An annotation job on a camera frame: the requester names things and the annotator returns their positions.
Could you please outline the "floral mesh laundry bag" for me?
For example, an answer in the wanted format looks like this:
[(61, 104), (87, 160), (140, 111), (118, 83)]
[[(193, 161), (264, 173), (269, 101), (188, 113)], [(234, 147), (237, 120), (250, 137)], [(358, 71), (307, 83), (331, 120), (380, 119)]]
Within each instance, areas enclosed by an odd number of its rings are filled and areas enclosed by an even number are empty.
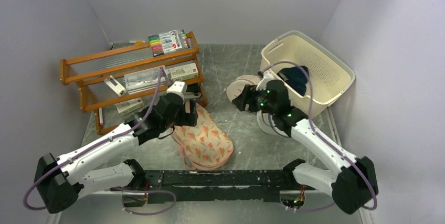
[(216, 170), (227, 163), (234, 145), (213, 121), (209, 112), (197, 104), (197, 125), (177, 126), (173, 139), (188, 170)]

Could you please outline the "dark blue lace bra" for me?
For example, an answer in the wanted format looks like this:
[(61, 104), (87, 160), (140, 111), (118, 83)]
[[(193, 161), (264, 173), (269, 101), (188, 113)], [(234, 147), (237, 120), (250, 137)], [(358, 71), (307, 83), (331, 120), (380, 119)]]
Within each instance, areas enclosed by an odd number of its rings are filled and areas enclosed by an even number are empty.
[(283, 68), (278, 72), (278, 76), (297, 94), (305, 96), (308, 80), (300, 68)]

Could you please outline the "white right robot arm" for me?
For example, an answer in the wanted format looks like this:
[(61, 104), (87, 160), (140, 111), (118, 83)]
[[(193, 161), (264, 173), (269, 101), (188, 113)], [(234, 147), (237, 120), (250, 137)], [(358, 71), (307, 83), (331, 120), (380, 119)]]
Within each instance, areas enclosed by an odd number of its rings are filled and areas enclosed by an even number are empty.
[(366, 208), (368, 202), (377, 207), (378, 185), (374, 163), (366, 156), (359, 158), (342, 149), (320, 132), (309, 117), (291, 104), (288, 90), (281, 81), (262, 85), (245, 85), (231, 98), (240, 111), (258, 112), (271, 117), (272, 128), (308, 148), (324, 165), (320, 169), (297, 159), (288, 164), (283, 183), (288, 189), (309, 186), (330, 195), (344, 213), (353, 214)]

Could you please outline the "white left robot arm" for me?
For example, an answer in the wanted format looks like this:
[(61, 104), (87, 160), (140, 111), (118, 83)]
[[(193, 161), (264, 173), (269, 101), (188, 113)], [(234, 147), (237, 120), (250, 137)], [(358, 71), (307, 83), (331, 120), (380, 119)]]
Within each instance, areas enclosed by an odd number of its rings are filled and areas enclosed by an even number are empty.
[(99, 169), (111, 158), (159, 138), (175, 126), (196, 126), (195, 100), (188, 102), (174, 93), (160, 96), (157, 104), (127, 117), (114, 130), (90, 144), (67, 154), (42, 156), (37, 165), (34, 185), (44, 206), (56, 214), (78, 199), (107, 188), (139, 190), (146, 186), (146, 172), (135, 159), (127, 159), (109, 168)]

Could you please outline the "white mesh bag beige zipper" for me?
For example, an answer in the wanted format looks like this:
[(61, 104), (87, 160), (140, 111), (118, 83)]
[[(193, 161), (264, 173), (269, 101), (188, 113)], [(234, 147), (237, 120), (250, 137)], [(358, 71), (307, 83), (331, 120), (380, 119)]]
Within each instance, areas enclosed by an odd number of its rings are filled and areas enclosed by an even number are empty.
[(257, 85), (260, 82), (260, 78), (254, 75), (242, 75), (239, 76), (226, 88), (226, 96), (230, 102), (238, 97), (245, 85)]

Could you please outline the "white mesh bag grey zipper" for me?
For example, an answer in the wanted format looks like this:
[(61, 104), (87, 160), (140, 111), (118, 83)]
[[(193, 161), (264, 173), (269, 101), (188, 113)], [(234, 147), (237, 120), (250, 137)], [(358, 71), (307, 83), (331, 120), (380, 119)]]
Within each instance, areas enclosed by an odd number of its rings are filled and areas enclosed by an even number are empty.
[(257, 112), (256, 118), (260, 129), (267, 134), (289, 138), (288, 135), (276, 127), (271, 115), (259, 111)]

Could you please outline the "cream plastic laundry basket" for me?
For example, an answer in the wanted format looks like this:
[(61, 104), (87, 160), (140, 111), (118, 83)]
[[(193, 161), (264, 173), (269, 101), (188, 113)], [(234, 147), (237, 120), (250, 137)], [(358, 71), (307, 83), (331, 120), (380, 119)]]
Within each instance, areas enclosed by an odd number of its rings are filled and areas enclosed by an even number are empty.
[[(289, 99), (310, 118), (332, 105), (355, 81), (355, 72), (337, 56), (300, 31), (289, 31), (261, 51), (261, 68), (270, 66), (274, 77), (284, 82)], [(297, 94), (278, 76), (283, 68), (298, 67), (308, 83), (305, 96)]]

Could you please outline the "black white stapler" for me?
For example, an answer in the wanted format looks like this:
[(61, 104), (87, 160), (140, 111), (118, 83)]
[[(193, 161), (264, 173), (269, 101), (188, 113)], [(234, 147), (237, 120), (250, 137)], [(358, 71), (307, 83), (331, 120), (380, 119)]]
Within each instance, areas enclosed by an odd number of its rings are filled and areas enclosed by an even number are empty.
[(187, 88), (184, 94), (185, 99), (200, 99), (201, 96), (202, 93), (199, 87)]

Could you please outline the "grey printed flat box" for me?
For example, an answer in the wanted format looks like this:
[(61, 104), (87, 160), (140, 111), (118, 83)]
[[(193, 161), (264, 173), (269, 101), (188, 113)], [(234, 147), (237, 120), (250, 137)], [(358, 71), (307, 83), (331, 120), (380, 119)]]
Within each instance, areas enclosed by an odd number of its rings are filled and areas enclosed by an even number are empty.
[(149, 68), (126, 74), (124, 76), (125, 89), (127, 90), (128, 94), (132, 94), (156, 88), (160, 73), (160, 86), (170, 84), (171, 78), (169, 69), (165, 69), (165, 66), (161, 65), (159, 67)]

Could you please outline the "green white staples box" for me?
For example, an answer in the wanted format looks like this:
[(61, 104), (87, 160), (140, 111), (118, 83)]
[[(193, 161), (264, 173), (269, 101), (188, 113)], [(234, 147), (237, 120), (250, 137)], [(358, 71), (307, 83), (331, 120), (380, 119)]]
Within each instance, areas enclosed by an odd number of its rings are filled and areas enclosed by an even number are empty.
[(194, 62), (170, 68), (169, 73), (173, 81), (185, 81), (199, 77), (198, 68)]

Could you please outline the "small green staples box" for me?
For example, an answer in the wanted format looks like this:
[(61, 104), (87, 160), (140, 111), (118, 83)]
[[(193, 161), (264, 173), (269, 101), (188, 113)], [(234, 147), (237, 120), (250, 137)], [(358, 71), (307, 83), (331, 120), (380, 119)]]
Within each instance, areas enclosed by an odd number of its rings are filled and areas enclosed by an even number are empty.
[(115, 104), (118, 114), (127, 115), (139, 108), (144, 107), (144, 102), (141, 98), (131, 99)]

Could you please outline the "white clip tool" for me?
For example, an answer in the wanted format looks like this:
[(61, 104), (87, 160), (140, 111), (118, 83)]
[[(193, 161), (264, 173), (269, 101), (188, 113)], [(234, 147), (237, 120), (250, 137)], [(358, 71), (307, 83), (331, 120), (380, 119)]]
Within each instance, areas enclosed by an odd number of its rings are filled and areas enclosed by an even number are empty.
[(114, 76), (105, 78), (103, 82), (119, 97), (127, 93), (125, 87)]

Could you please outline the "colour marker pen pack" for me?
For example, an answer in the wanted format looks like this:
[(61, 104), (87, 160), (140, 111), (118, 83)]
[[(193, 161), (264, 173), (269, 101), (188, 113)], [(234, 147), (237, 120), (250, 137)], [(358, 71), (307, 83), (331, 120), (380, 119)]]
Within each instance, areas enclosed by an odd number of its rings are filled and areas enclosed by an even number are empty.
[(191, 44), (184, 30), (171, 30), (148, 36), (154, 57), (190, 48)]

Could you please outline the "white red pen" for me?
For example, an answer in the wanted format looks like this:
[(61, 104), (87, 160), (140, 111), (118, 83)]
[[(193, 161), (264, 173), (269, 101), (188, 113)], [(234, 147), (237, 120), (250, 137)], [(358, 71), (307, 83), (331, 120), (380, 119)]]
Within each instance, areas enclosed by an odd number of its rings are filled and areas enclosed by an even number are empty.
[(99, 125), (103, 126), (103, 112), (102, 108), (98, 108)]

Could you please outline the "orange wooden shelf rack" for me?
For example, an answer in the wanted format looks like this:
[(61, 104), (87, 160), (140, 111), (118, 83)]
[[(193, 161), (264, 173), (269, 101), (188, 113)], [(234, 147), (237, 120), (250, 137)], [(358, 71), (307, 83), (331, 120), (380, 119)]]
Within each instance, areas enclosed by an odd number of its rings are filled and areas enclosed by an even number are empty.
[(80, 93), (80, 108), (92, 111), (99, 135), (115, 126), (103, 127), (102, 108), (114, 106), (126, 116), (140, 109), (143, 98), (155, 89), (165, 91), (175, 81), (184, 81), (192, 88), (187, 99), (206, 106), (204, 76), (198, 63), (199, 46), (193, 32), (170, 31), (153, 35), (148, 42), (107, 50), (60, 61), (60, 81), (75, 83)]

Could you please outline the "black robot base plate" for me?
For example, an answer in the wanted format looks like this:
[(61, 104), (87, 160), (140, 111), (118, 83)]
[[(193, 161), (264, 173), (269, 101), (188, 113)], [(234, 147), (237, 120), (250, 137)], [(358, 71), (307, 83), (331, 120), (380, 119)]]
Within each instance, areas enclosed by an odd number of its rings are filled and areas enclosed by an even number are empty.
[(177, 201), (261, 200), (281, 202), (284, 194), (311, 190), (282, 169), (266, 170), (146, 170), (134, 194), (122, 196), (124, 206), (143, 207)]

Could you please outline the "aluminium frame rail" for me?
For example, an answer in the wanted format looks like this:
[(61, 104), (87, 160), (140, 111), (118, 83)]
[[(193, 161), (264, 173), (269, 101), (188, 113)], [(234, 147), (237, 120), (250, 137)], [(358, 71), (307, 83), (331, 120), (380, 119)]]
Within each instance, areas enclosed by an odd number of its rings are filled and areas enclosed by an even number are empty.
[(110, 192), (121, 194), (123, 210), (133, 215), (150, 204), (174, 207), (182, 201), (262, 200), (301, 210), (306, 190), (330, 196), (332, 205), (346, 214), (355, 213), (378, 194), (375, 177), (365, 183), (351, 168), (332, 175), (300, 159), (283, 169), (146, 170), (139, 174), (136, 184), (110, 188)]

